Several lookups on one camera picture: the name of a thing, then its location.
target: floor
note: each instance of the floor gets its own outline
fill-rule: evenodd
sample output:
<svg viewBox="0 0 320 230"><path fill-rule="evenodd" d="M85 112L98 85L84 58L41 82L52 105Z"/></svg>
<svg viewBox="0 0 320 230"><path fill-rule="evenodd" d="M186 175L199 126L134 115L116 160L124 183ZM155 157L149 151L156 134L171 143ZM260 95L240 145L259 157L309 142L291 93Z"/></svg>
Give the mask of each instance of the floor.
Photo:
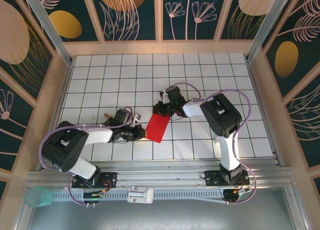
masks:
<svg viewBox="0 0 320 230"><path fill-rule="evenodd" d="M96 124L114 116L117 109L131 106L141 114L147 127L152 106L160 100L159 91L187 82L202 96L221 89L239 89L252 103L252 115L239 133L240 157L273 156L264 122L242 54L147 54L77 56L61 121ZM189 86L179 86L185 99L197 96ZM225 94L242 114L248 105L236 93ZM174 116L161 143L147 139L125 144L106 143L86 146L82 158L91 161L163 160L220 158L215 134L204 117L179 119Z"/></svg>

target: red cloth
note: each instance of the red cloth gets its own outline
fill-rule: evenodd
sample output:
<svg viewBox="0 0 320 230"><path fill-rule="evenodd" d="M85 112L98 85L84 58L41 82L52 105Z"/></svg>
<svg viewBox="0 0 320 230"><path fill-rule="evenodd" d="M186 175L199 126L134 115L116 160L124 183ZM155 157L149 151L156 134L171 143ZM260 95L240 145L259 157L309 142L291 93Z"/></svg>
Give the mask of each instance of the red cloth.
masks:
<svg viewBox="0 0 320 230"><path fill-rule="evenodd" d="M169 116L152 114L149 124L146 127L146 139L161 143L169 121Z"/></svg>

